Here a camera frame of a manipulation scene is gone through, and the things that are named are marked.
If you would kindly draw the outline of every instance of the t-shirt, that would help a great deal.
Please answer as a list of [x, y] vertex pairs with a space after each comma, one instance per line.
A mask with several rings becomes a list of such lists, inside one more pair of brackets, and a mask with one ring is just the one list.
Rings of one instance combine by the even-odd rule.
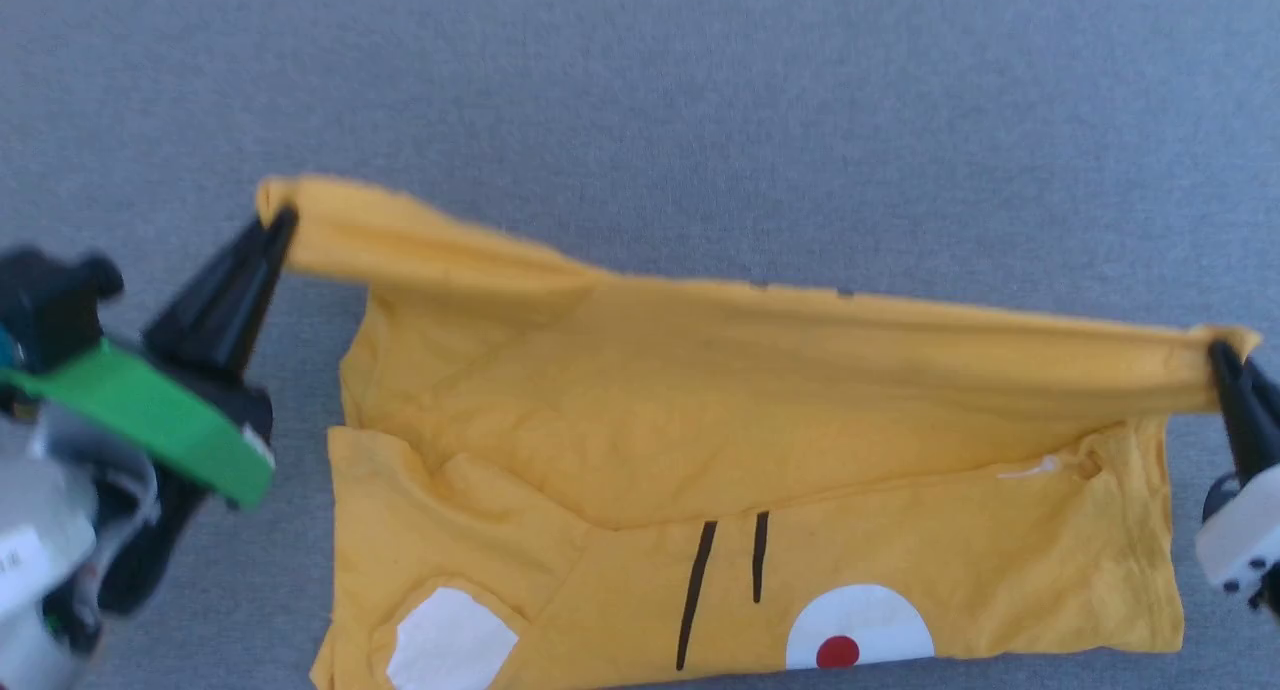
[[580, 689], [1174, 652], [1189, 332], [627, 277], [325, 178], [294, 270], [369, 285], [329, 431], [320, 689]]

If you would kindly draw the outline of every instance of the cartoon face print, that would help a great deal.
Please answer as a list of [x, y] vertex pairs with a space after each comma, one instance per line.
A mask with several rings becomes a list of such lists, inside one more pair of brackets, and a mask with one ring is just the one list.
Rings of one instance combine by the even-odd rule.
[[[690, 636], [703, 585], [704, 572], [716, 542], [717, 522], [703, 526], [694, 557], [685, 613], [681, 622], [676, 670], [685, 668], [690, 653]], [[749, 562], [751, 595], [742, 602], [768, 603], [763, 597], [764, 572], [768, 562], [769, 513], [755, 517], [750, 558], [742, 558], [744, 572]], [[855, 664], [906, 661], [933, 657], [933, 636], [914, 604], [883, 585], [845, 585], [822, 591], [799, 612], [786, 634], [787, 670], [840, 668]]]
[[852, 667], [933, 655], [924, 618], [883, 585], [823, 593], [796, 617], [787, 636], [787, 670]]

